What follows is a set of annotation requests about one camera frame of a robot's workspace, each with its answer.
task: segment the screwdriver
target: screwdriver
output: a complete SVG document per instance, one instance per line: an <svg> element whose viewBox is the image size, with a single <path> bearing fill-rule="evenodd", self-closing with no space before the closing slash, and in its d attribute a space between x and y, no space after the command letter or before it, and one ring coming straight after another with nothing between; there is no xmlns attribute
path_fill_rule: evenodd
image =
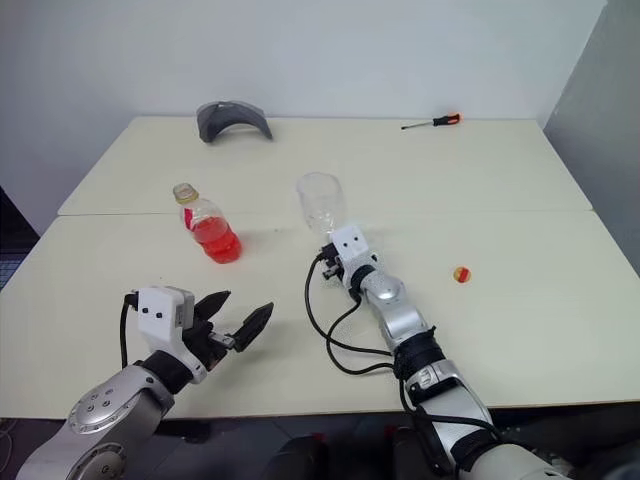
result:
<svg viewBox="0 0 640 480"><path fill-rule="evenodd" d="M404 127L400 127L400 130L406 130L407 128L414 127L423 127L425 125L433 125L434 127L439 127L440 125L455 125L462 121L461 113L450 113L449 115L445 115L444 117L434 118L430 122L422 122L422 123L414 123L413 125L405 125Z"/></svg>

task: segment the gray object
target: gray object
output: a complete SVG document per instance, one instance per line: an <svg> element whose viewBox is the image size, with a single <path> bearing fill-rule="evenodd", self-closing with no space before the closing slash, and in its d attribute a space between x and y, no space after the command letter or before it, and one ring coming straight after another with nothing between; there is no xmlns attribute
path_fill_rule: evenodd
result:
<svg viewBox="0 0 640 480"><path fill-rule="evenodd" d="M198 108L196 113L200 139L211 143L220 132L231 125L253 125L269 140L273 140L264 112L246 102L214 102Z"/></svg>

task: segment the bottle cap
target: bottle cap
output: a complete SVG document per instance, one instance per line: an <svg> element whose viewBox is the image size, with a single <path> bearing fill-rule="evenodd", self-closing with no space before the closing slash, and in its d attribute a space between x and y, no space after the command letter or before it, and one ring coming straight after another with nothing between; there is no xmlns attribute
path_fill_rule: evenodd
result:
<svg viewBox="0 0 640 480"><path fill-rule="evenodd" d="M200 196L190 183L179 183L173 187L173 196L180 205L191 203Z"/></svg>

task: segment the bottle label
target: bottle label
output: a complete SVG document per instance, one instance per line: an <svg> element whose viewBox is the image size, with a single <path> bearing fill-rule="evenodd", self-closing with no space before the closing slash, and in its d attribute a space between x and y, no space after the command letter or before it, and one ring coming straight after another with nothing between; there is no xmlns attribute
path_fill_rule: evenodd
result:
<svg viewBox="0 0 640 480"><path fill-rule="evenodd" d="M190 208L184 209L184 226L187 227L187 230L193 231L191 228L191 221L193 220L193 211Z"/></svg>

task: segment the red screwdriver handle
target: red screwdriver handle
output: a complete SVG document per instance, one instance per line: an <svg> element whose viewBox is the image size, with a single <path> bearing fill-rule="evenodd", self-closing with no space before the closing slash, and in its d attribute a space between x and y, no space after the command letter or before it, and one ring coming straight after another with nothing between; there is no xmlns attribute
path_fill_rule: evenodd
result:
<svg viewBox="0 0 640 480"><path fill-rule="evenodd" d="M449 115L445 115L444 117L434 118L433 126L439 127L440 125L455 125L462 121L461 113L450 113Z"/></svg>

